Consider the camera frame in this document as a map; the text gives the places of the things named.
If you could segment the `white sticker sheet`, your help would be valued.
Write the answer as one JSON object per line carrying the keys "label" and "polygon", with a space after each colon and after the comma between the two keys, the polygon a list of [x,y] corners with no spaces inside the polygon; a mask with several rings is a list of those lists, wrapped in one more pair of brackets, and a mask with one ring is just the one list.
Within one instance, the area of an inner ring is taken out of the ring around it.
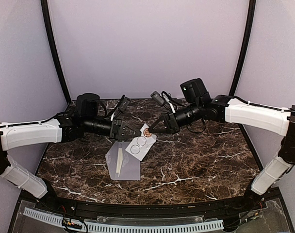
{"label": "white sticker sheet", "polygon": [[145,128],[149,128],[149,126],[147,124],[144,124],[141,128],[141,136],[135,137],[126,147],[126,152],[128,152],[139,161],[142,161],[144,159],[144,157],[147,155],[157,139],[157,136],[155,134],[152,134],[151,137],[143,136],[143,130]]}

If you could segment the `grey envelope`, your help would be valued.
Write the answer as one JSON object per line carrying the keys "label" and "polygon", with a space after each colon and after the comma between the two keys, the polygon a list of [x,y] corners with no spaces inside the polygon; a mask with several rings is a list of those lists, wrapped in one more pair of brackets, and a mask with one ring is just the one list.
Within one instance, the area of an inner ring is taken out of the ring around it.
{"label": "grey envelope", "polygon": [[[139,181],[141,170],[140,161],[126,152],[126,147],[129,142],[115,141],[109,151],[106,153],[106,163],[111,180],[114,181]],[[120,172],[120,177],[116,173],[116,162],[118,149],[123,148],[123,165]]]}

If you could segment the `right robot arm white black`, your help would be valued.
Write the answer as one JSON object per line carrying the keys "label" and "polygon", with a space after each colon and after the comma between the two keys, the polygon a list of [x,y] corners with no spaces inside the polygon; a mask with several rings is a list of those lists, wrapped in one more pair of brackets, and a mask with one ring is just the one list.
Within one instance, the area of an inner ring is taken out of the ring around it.
{"label": "right robot arm white black", "polygon": [[149,133],[175,134],[181,127],[197,120],[212,120],[248,125],[283,136],[279,151],[240,199],[240,207],[251,210],[258,204],[258,196],[295,165],[295,105],[291,108],[272,107],[226,95],[212,99],[200,78],[184,82],[180,87],[188,105],[162,114],[149,127]]}

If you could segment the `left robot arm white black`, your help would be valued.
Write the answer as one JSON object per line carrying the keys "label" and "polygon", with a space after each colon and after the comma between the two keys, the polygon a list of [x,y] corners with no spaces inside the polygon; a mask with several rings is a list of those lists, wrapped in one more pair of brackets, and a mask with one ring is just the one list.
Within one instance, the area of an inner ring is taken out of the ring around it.
{"label": "left robot arm white black", "polygon": [[115,108],[108,112],[99,95],[84,93],[77,96],[72,111],[57,113],[41,121],[22,123],[0,122],[0,177],[16,185],[35,198],[51,212],[61,207],[60,200],[49,182],[33,175],[8,155],[13,148],[41,143],[67,143],[83,138],[85,133],[125,141],[141,135],[141,131],[114,116],[123,113],[130,99],[122,96]]}

